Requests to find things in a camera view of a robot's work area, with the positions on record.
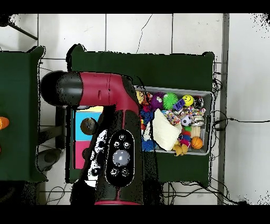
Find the wall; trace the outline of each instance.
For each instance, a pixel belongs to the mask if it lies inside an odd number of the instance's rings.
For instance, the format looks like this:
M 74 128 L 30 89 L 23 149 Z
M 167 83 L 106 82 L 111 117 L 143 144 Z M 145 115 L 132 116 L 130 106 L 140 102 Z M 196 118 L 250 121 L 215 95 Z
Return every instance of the wall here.
M 269 25 L 251 14 L 230 14 L 229 20 L 227 116 L 269 120 Z M 269 130 L 270 123 L 229 122 L 225 184 L 233 200 L 269 204 Z

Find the gray button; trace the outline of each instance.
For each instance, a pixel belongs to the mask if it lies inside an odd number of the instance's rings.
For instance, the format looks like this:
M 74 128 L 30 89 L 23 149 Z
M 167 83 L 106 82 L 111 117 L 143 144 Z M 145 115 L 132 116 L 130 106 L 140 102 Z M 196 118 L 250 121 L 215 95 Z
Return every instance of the gray button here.
M 125 142 L 125 143 L 124 143 L 124 148 L 129 148 L 129 147 L 130 147 L 130 143 Z
M 129 170 L 126 169 L 126 168 L 124 168 L 124 169 L 122 170 L 122 175 L 123 175 L 123 176 L 128 176 L 128 175 L 129 175 Z
M 113 145 L 114 145 L 115 148 L 119 148 L 120 143 L 119 142 L 115 142 Z
M 126 136 L 125 136 L 124 134 L 121 134 L 121 135 L 119 136 L 119 139 L 123 141 L 123 140 L 126 139 Z
M 111 174 L 112 174 L 113 176 L 117 176 L 118 173 L 119 173 L 119 170 L 117 170 L 117 169 L 115 169 L 115 168 L 113 168 L 113 169 L 111 170 Z
M 125 166 L 130 161 L 130 155 L 125 150 L 117 150 L 113 154 L 112 161 L 116 166 Z

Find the button panel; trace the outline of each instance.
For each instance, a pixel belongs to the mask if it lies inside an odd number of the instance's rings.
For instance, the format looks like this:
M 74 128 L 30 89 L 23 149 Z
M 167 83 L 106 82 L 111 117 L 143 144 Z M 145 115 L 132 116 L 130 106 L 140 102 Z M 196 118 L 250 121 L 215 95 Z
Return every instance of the button panel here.
M 115 132 L 109 143 L 105 171 L 107 181 L 123 187 L 131 183 L 134 176 L 134 139 L 127 130 Z

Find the green spiky ball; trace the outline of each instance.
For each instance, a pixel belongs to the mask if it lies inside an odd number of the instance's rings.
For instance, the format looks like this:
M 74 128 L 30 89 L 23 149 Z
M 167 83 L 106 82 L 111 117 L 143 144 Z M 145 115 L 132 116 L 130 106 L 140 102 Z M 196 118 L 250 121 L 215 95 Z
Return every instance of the green spiky ball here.
M 172 110 L 174 104 L 178 102 L 178 98 L 172 92 L 169 92 L 163 97 L 163 106 L 166 110 Z

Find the smiley face ball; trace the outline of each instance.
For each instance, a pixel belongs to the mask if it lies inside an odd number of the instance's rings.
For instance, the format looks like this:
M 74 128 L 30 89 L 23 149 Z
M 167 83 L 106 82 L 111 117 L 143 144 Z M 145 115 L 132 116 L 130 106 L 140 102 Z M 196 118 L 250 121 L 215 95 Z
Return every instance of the smiley face ball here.
M 191 117 L 189 115 L 187 115 L 186 117 L 181 119 L 181 124 L 183 126 L 189 126 L 191 124 Z
M 194 99 L 191 95 L 184 95 L 182 99 L 185 101 L 185 106 L 189 107 L 193 104 Z

